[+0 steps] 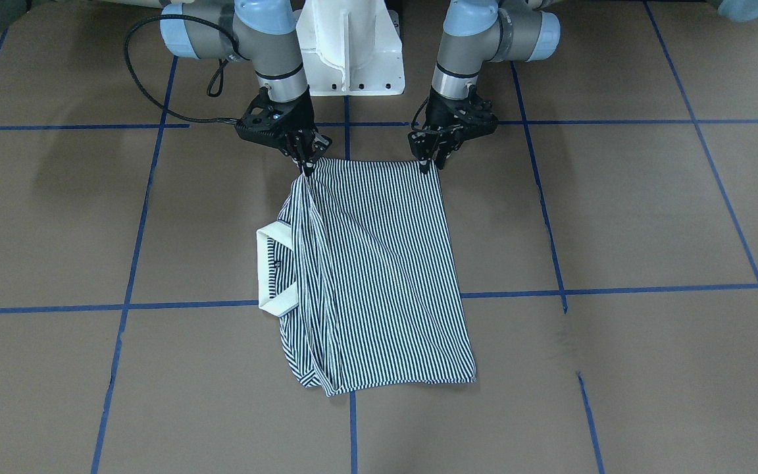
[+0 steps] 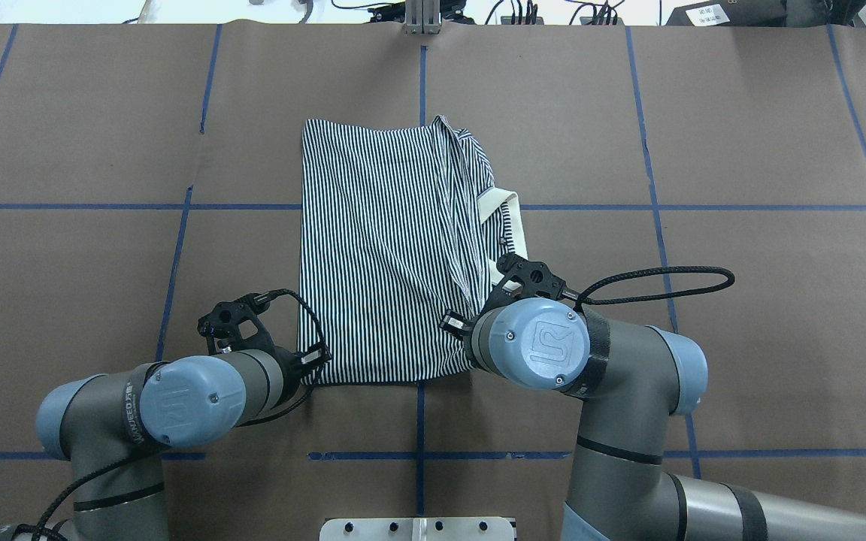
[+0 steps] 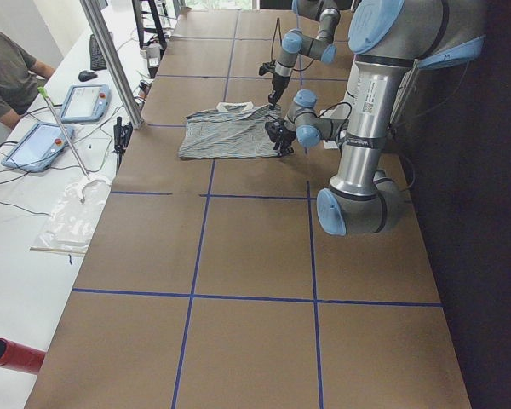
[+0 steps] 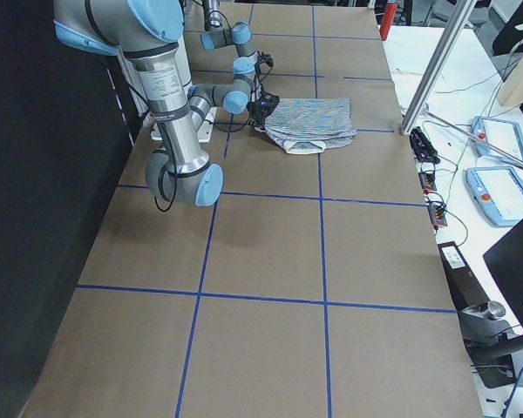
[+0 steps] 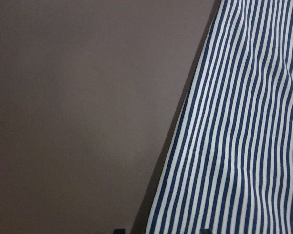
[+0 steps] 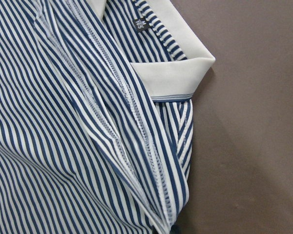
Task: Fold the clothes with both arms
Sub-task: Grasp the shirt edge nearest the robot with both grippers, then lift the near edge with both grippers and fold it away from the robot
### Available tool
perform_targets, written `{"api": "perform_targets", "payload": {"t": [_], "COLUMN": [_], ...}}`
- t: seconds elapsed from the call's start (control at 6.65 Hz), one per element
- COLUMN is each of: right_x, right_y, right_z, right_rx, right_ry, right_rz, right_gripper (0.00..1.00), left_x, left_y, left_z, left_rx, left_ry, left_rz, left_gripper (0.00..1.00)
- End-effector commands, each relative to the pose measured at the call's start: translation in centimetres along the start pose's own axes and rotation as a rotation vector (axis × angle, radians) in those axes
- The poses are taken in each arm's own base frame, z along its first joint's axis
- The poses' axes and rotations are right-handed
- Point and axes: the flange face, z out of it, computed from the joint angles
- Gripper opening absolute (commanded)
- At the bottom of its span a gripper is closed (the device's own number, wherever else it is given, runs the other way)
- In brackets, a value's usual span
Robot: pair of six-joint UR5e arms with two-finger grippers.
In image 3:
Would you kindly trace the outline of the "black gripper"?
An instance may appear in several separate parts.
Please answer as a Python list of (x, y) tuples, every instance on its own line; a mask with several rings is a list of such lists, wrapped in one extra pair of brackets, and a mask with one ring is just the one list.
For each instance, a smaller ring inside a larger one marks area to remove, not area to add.
[(274, 110), (281, 98), (282, 93), (287, 89), (289, 85), (290, 77), (281, 76), (277, 73), (273, 74), (272, 86), (273, 91), (268, 95), (268, 107)]
[(293, 153), (291, 143), (296, 139), (295, 126), (285, 118), (279, 120), (278, 136), (282, 141), (279, 147), (279, 155), (287, 156)]

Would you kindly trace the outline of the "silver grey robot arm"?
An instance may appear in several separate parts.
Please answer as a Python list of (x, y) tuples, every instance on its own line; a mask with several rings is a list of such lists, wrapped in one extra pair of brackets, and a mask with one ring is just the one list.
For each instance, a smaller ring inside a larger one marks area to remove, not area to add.
[(299, 16), (319, 23), (316, 37), (309, 37), (300, 29), (288, 31), (281, 40), (278, 58), (260, 67), (260, 74), (270, 72), (273, 75), (273, 89), (268, 103), (274, 109), (286, 90), (291, 74), (296, 66), (298, 55), (330, 64), (336, 56), (334, 36), (341, 14), (335, 1), (293, 1), (292, 10)]
[(378, 167), (393, 106), (404, 75), (413, 68), (441, 69), (477, 58), (485, 39), (484, 1), (363, 1), (348, 32), (354, 70), (350, 113), (321, 118), (316, 95), (300, 90), (279, 128), (304, 147), (335, 141), (342, 156), (337, 173), (319, 191), (324, 231), (380, 233), (400, 219), (404, 198)]

